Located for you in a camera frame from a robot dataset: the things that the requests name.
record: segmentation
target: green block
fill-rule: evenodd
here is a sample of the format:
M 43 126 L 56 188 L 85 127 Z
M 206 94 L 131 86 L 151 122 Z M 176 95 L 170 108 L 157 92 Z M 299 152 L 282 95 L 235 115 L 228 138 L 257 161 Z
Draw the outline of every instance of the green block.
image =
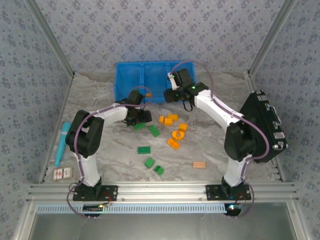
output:
M 156 128 L 156 126 L 154 126 L 154 125 L 151 125 L 151 126 L 149 127 L 149 131 L 152 133 L 152 135 L 153 135 L 155 138 L 160 135 L 159 130 L 158 130 L 158 129 Z
M 140 130 L 140 129 L 143 129 L 146 127 L 146 123 L 143 122 L 143 123 L 139 123 L 139 124 L 136 124 L 133 126 L 134 130 Z
M 139 146 L 138 147 L 138 154 L 149 154 L 151 153 L 151 149 L 149 146 Z
M 144 165 L 150 169 L 155 164 L 155 160 L 153 160 L 151 157 L 149 157 L 145 162 Z
M 156 166 L 155 167 L 155 169 L 154 169 L 154 171 L 159 175 L 159 176 L 161 176 L 163 173 L 164 173 L 164 169 L 161 167 L 161 166 Z

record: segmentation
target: orange block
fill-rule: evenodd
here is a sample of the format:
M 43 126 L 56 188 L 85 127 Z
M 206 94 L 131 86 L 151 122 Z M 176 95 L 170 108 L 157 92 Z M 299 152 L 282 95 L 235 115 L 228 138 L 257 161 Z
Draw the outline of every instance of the orange block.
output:
M 161 123 L 161 124 L 165 123 L 165 117 L 164 116 L 160 116 L 159 117 L 159 123 Z
M 180 141 L 185 137 L 185 133 L 183 131 L 173 131 L 172 138 L 176 141 Z
M 168 119 L 172 119 L 173 121 L 178 121 L 179 116 L 178 116 L 178 114 L 169 114 Z
M 173 124 L 174 124 L 174 120 L 173 119 L 167 118 L 167 117 L 164 119 L 164 125 L 172 126 Z
M 173 140 L 172 138 L 170 138 L 167 143 L 173 148 L 173 149 L 178 149 L 180 148 L 180 144 L 177 143 L 175 140 Z
M 185 132 L 187 131 L 187 128 L 188 128 L 188 124 L 186 124 L 186 123 L 180 123 L 180 125 L 179 125 L 179 131 L 185 133 Z

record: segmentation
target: marble surface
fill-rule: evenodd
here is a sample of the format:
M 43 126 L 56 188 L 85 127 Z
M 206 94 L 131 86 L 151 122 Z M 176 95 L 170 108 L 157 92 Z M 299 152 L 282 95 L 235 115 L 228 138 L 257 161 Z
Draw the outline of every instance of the marble surface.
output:
M 216 95 L 228 106 L 239 110 L 245 102 L 249 88 L 242 73 L 213 72 Z M 80 109 L 95 111 L 114 102 L 114 73 L 76 73 L 62 122 L 72 122 Z M 197 81 L 210 86 L 205 72 L 197 72 Z M 151 104 L 145 108 L 152 114 L 152 122 L 161 135 L 154 138 L 148 128 L 135 131 L 132 126 L 116 122 L 103 127 L 100 148 L 96 153 L 98 171 L 103 181 L 220 181 L 227 170 L 228 156 L 224 151 L 225 133 L 222 128 L 205 112 L 195 108 L 192 112 L 184 110 L 181 103 Z M 178 114 L 179 121 L 173 126 L 159 124 L 159 116 Z M 180 142 L 178 150 L 172 149 L 167 140 L 179 123 L 187 123 L 188 130 Z M 53 181 L 55 154 L 60 139 L 57 135 L 50 157 L 45 182 Z M 137 147 L 151 146 L 151 154 L 138 154 Z M 155 165 L 164 168 L 162 176 L 153 169 L 147 169 L 144 162 L 148 157 Z M 193 168 L 193 161 L 205 161 L 206 168 Z M 67 148 L 60 166 L 73 166 L 73 179 L 80 173 L 76 159 Z M 251 162 L 246 171 L 247 180 L 268 180 L 271 163 Z

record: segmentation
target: black case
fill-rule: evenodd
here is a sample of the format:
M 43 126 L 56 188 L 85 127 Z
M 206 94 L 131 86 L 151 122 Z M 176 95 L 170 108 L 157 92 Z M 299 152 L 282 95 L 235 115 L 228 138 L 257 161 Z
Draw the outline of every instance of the black case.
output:
M 263 91 L 252 92 L 240 110 L 244 116 L 255 118 L 255 124 L 268 138 L 270 150 L 266 157 L 255 160 L 256 163 L 266 163 L 288 147 L 287 140 L 281 130 L 281 120 L 276 109 L 269 104 Z M 261 156 L 266 151 L 266 144 L 262 136 L 253 130 L 257 140 L 257 149 L 252 153 L 254 157 Z

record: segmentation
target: blue plastic bin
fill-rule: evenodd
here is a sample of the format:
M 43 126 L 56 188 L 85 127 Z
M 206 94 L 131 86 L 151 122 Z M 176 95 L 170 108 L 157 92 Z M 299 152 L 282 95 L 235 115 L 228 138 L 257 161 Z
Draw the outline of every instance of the blue plastic bin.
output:
M 139 61 L 118 62 L 115 70 L 114 96 L 115 100 L 122 100 L 129 96 L 134 87 L 144 86 L 152 92 L 153 103 L 165 103 L 164 91 L 171 88 L 167 75 L 171 69 L 181 61 Z M 196 83 L 195 67 L 192 62 L 179 66 L 176 70 L 186 68 Z M 140 88 L 145 96 L 147 90 Z

